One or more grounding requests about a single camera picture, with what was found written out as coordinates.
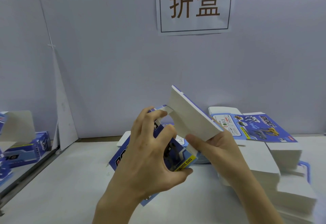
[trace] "finger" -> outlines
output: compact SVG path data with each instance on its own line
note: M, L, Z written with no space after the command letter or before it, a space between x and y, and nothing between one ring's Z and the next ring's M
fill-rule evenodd
M168 183L166 184L166 190L169 190L181 183L183 183L187 177L193 173L191 168L186 168L178 172L171 172L168 177Z
M171 141L172 138L177 137L177 131L174 128L173 125L168 124L164 127L164 129L159 133L156 140L158 141L158 144L164 150L167 146L167 144Z
M136 120L134 121L134 123L132 125L132 128L131 128L131 134L132 135L136 135L136 136L140 135L140 133L141 133L141 126L142 126L144 117L148 113L148 111L150 109L153 109L153 108L154 108L153 106L150 106L150 107L144 108L141 111L141 113L138 115L138 117L136 118Z
M141 133L147 137L148 136L153 137L154 121L158 118L163 118L166 115L168 115L168 113L163 110L156 110L156 111L147 113L142 122Z
M192 134L186 135L185 139L191 146L193 146L196 150L200 151L209 160L213 158L214 150L218 149Z

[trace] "box being folded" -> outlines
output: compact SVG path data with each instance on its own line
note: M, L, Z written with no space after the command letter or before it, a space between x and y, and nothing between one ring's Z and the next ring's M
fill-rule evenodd
M14 145L4 152L10 168L36 163L51 147L47 131L36 132L36 138L29 144Z
M172 86L171 96L168 105L164 105L155 110L164 110L168 112L168 115L173 119L174 127L177 134L181 137L185 137L187 134L194 134L202 140L208 140L214 137L219 132L222 132L222 128L218 124L214 123L199 107L197 107L186 95L184 95L175 86ZM160 123L160 119L154 122L153 136L156 138L159 133L164 129ZM118 152L112 157L109 164L116 170L126 151L129 144L130 136L122 144ZM199 152L195 150L191 145L184 148L174 138L171 139L167 147L165 148L163 159L166 167L170 171L179 171L189 167L198 159ZM142 206L145 206L155 196L149 196L141 202Z

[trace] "gray wall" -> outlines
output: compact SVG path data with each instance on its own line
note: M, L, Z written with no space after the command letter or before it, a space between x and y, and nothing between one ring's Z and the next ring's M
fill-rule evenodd
M326 0L236 0L232 32L180 37L157 36L155 0L42 1L79 137L121 135L172 84L205 110L325 130Z
M0 111L31 110L36 131L56 126L49 37L39 0L0 0Z

